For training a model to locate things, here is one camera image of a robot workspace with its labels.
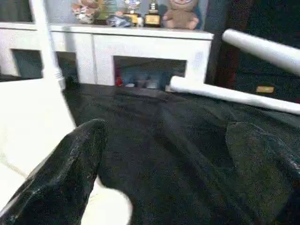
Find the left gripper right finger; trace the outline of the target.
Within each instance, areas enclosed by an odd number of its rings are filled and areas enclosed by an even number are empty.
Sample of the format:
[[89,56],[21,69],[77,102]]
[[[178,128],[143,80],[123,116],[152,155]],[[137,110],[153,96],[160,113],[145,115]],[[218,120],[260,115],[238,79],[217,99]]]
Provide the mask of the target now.
[[226,144],[238,175],[235,187],[257,224],[280,214],[300,179],[300,156],[277,136],[247,122],[228,125]]

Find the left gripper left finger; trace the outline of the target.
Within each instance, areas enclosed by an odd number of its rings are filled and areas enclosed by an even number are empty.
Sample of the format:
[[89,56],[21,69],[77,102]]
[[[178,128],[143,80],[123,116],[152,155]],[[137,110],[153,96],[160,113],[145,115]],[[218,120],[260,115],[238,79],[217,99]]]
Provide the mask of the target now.
[[107,143],[107,121],[64,136],[0,212],[2,225],[79,225]]

